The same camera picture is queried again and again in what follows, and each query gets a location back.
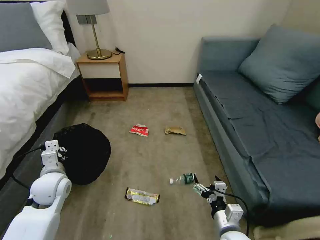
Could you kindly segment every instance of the baseboard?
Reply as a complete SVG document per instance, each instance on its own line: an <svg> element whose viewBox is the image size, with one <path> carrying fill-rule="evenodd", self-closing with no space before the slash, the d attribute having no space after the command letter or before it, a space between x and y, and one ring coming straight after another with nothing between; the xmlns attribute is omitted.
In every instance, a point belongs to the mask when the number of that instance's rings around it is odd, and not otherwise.
<svg viewBox="0 0 320 240"><path fill-rule="evenodd" d="M129 87L192 87L193 83L129 83Z"/></svg>

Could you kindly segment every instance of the white bedsheet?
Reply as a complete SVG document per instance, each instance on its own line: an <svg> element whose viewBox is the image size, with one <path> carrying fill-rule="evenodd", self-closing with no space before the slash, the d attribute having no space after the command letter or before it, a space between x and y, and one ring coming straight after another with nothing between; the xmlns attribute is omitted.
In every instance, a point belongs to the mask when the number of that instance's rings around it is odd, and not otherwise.
<svg viewBox="0 0 320 240"><path fill-rule="evenodd" d="M78 75L71 57L48 49L0 53L0 179L36 120Z"/></svg>

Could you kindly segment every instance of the sofa cushion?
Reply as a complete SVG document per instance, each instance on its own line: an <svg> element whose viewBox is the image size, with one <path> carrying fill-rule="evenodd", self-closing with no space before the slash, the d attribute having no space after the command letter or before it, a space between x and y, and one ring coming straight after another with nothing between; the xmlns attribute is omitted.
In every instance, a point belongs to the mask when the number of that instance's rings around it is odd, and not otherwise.
<svg viewBox="0 0 320 240"><path fill-rule="evenodd" d="M320 35L272 25L239 67L275 102L287 102L320 75Z"/></svg>
<svg viewBox="0 0 320 240"><path fill-rule="evenodd" d="M320 111L320 79L316 80L312 86L312 89L308 91L305 96L305 102L308 103L314 109Z"/></svg>
<svg viewBox="0 0 320 240"><path fill-rule="evenodd" d="M314 123L317 111L305 103L278 105L236 72L201 72L202 88L219 103L219 117L257 182L269 190L268 212L286 219L320 214L320 145Z"/></svg>

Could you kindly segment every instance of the red snack wrapper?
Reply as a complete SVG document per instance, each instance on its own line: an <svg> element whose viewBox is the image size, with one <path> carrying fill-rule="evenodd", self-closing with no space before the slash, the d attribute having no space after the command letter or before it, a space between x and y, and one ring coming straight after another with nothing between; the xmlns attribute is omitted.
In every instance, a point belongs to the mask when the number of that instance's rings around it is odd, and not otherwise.
<svg viewBox="0 0 320 240"><path fill-rule="evenodd" d="M129 133L134 133L143 137L147 137L149 134L149 129L145 125L137 124L131 128Z"/></svg>

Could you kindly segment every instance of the nightstand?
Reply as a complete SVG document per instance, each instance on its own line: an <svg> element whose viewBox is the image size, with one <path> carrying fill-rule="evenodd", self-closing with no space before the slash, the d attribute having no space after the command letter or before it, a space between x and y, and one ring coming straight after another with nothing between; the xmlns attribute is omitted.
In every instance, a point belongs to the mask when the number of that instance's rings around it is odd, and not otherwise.
<svg viewBox="0 0 320 240"><path fill-rule="evenodd" d="M128 76L124 54L91 60L84 53L77 60L89 101L126 101Z"/></svg>

